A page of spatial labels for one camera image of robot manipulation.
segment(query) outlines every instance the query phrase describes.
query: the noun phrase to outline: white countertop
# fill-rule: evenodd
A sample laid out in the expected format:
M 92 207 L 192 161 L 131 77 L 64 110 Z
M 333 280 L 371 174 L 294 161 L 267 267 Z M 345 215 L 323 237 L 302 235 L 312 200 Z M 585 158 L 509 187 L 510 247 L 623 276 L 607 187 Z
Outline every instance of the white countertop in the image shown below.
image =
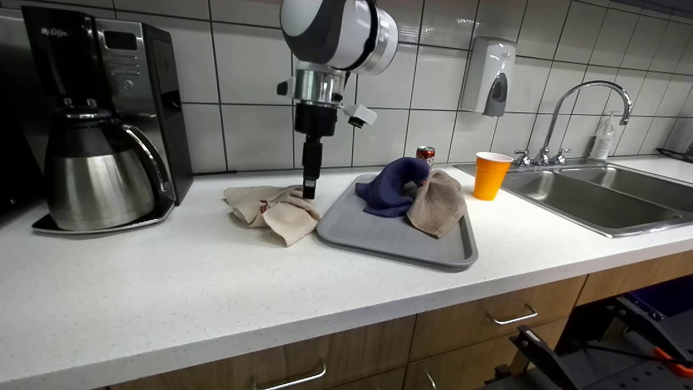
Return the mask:
M 693 166 L 622 161 L 693 184 Z M 363 171 L 327 171 L 325 213 Z M 451 171 L 463 188 L 472 175 Z M 35 209 L 0 229 L 0 387 L 96 387 L 693 250 L 693 226 L 603 239 L 509 192 L 468 197 L 479 261 L 460 273 L 244 229 L 227 187 L 298 174 L 197 178 L 155 227 L 59 239 Z

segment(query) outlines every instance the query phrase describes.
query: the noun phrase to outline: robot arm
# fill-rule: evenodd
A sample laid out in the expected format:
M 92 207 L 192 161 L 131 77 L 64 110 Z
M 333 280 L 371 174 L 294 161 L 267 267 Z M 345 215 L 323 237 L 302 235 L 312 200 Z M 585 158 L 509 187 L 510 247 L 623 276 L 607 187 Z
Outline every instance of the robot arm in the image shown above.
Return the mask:
M 312 200 L 323 165 L 320 137 L 333 134 L 336 110 L 341 109 L 356 129 L 376 117 L 360 105 L 339 106 L 349 74 L 382 72 L 397 55 L 398 30 L 374 0 L 283 0 L 281 32 L 293 55 L 305 62 L 294 70 L 293 98 L 294 131 L 305 134 L 302 197 Z

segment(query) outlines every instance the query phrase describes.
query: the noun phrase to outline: towel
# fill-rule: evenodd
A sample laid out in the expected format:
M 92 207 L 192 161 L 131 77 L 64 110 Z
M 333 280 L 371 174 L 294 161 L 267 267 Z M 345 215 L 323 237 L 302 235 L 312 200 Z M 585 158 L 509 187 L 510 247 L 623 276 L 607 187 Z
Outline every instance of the towel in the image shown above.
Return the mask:
M 434 171 L 418 188 L 407 218 L 415 229 L 442 239 L 459 223 L 465 210 L 459 183 L 443 171 Z
M 366 201 L 368 215 L 402 216 L 413 203 L 413 195 L 407 184 L 413 183 L 419 187 L 426 175 L 428 163 L 419 158 L 398 158 L 382 166 L 373 183 L 354 184 L 354 192 Z
M 246 227 L 269 227 L 283 246 L 294 246 L 320 221 L 297 187 L 246 187 L 222 191 L 222 201 Z

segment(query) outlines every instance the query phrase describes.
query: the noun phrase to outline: stainless steel carafe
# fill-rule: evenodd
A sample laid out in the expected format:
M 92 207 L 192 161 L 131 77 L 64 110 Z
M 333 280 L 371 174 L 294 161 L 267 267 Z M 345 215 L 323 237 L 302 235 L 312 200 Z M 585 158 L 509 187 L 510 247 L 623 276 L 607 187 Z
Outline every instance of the stainless steel carafe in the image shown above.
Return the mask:
M 159 153 L 107 110 L 60 110 L 46 150 L 46 197 L 60 229 L 131 223 L 169 201 Z

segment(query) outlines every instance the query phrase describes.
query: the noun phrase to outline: carafe handle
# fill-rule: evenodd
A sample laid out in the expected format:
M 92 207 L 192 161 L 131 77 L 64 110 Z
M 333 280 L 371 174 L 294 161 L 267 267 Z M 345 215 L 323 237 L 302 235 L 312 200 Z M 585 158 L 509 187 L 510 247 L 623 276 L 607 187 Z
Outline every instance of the carafe handle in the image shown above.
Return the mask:
M 165 201 L 173 201 L 169 191 L 167 191 L 167 183 L 171 183 L 167 165 L 163 161 L 163 156 L 155 151 L 155 148 L 152 146 L 152 142 L 142 134 L 142 131 L 139 131 L 136 125 L 123 124 L 123 133 L 135 142 L 135 146 L 140 150 L 140 153 L 144 156 L 144 165 L 149 165 L 153 171 L 155 183 L 152 183 L 152 187 L 158 192 L 158 200 Z

